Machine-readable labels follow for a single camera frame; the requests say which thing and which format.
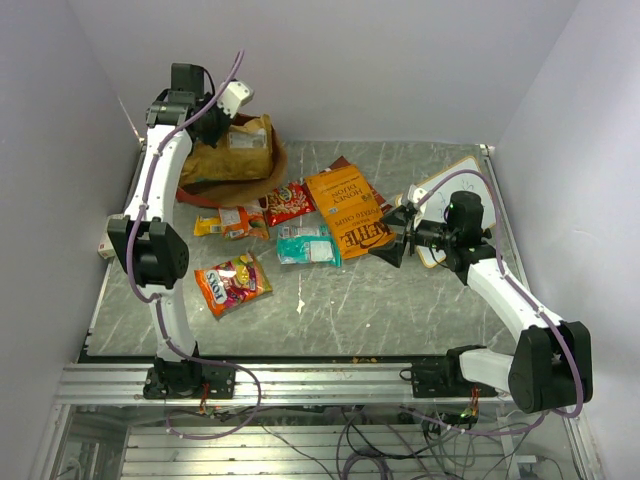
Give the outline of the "orange Kettle chips bag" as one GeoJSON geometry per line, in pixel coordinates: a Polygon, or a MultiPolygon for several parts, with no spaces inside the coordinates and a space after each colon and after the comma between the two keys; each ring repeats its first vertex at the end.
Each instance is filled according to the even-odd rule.
{"type": "Polygon", "coordinates": [[[380,205],[355,165],[306,177],[305,183],[344,260],[395,238],[381,221],[380,205]]]}

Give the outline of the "gold chips bag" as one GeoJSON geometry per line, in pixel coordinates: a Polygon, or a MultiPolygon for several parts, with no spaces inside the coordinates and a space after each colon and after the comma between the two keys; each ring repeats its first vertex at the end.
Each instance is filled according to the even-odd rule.
{"type": "Polygon", "coordinates": [[[266,179],[274,168],[272,155],[270,116],[239,114],[215,147],[201,141],[195,144],[183,165],[179,186],[266,179]]]}

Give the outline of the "dark red Doritos bag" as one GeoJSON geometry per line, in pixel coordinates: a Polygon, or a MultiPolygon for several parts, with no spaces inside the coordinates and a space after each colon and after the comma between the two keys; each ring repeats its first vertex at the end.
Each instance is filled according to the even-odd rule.
{"type": "MultiPolygon", "coordinates": [[[[344,168],[348,166],[352,166],[352,163],[349,162],[344,156],[340,156],[332,164],[326,167],[324,169],[324,172],[334,171],[339,168],[344,168]]],[[[371,189],[372,195],[375,198],[382,213],[383,214],[387,213],[392,208],[392,205],[371,184],[369,184],[369,188],[371,189]]]]}

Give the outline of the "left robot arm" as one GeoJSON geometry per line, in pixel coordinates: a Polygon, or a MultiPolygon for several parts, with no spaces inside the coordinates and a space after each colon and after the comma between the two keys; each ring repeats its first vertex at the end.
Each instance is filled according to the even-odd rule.
{"type": "Polygon", "coordinates": [[[193,398],[207,385],[183,294],[189,249],[173,227],[173,213],[195,142],[216,143],[252,97],[237,80],[238,69],[233,65],[214,85],[204,67],[172,65],[170,86],[146,111],[144,159],[131,200],[122,216],[107,224],[131,290],[152,316],[156,353],[143,387],[147,399],[193,398]]]}

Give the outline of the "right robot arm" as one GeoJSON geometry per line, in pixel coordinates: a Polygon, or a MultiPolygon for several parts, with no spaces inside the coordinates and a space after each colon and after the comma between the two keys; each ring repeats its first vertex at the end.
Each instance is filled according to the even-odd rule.
{"type": "Polygon", "coordinates": [[[577,415],[593,395],[590,332],[524,288],[489,244],[483,217],[480,196],[469,191],[451,194],[441,222],[422,219],[416,203],[406,200],[381,219],[394,239],[370,252],[394,267],[418,247],[443,252],[447,268],[485,300],[515,339],[511,355],[483,346],[449,350],[440,373],[448,393],[463,395],[479,383],[509,394],[526,413],[577,415]]]}

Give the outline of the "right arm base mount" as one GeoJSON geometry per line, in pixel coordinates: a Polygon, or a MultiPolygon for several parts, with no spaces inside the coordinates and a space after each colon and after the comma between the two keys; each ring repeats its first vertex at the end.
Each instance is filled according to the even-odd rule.
{"type": "Polygon", "coordinates": [[[451,383],[440,367],[412,364],[399,371],[401,380],[410,384],[416,399],[461,397],[464,389],[451,383]]]}

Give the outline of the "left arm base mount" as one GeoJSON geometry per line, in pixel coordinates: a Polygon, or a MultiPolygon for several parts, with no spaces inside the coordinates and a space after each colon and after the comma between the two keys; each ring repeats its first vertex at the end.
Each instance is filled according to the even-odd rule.
{"type": "Polygon", "coordinates": [[[167,362],[156,358],[148,370],[143,398],[231,399],[235,388],[235,370],[183,360],[167,362]]]}

